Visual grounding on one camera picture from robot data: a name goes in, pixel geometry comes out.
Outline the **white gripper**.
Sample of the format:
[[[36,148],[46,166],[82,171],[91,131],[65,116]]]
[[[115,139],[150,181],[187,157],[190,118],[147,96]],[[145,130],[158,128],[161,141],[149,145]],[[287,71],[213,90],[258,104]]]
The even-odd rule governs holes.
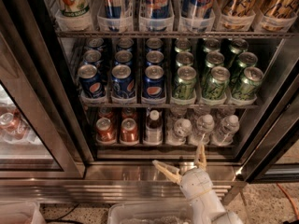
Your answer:
[[[170,181],[179,185],[192,207],[194,224],[212,224],[215,218],[226,212],[206,172],[204,145],[199,145],[195,152],[194,165],[197,168],[187,171],[184,175],[181,175],[179,168],[175,166],[157,160],[152,163]]]

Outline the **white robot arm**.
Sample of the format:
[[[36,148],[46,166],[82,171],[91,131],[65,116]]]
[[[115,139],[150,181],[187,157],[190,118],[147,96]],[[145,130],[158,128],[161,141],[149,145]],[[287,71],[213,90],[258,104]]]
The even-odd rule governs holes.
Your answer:
[[[205,146],[196,149],[195,168],[183,175],[179,168],[154,160],[153,165],[173,183],[179,185],[188,203],[192,207],[193,224],[243,224],[233,211],[227,211],[218,198],[209,174],[206,172]]]

